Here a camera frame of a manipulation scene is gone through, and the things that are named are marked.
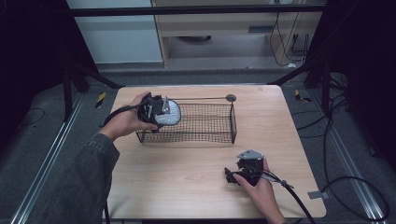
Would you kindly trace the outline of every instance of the black wire basket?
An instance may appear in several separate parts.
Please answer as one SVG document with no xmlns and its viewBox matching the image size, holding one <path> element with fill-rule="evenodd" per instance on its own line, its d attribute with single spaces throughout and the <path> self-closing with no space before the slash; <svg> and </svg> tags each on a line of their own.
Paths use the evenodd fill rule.
<svg viewBox="0 0 396 224">
<path fill-rule="evenodd" d="M 217 143 L 234 143 L 236 122 L 233 101 L 234 95 L 226 98 L 172 99 L 197 100 L 224 99 L 229 104 L 180 104 L 181 120 L 175 126 L 163 126 L 157 133 L 151 131 L 136 132 L 140 143 L 172 143 L 183 141 L 206 141 Z"/>
</svg>

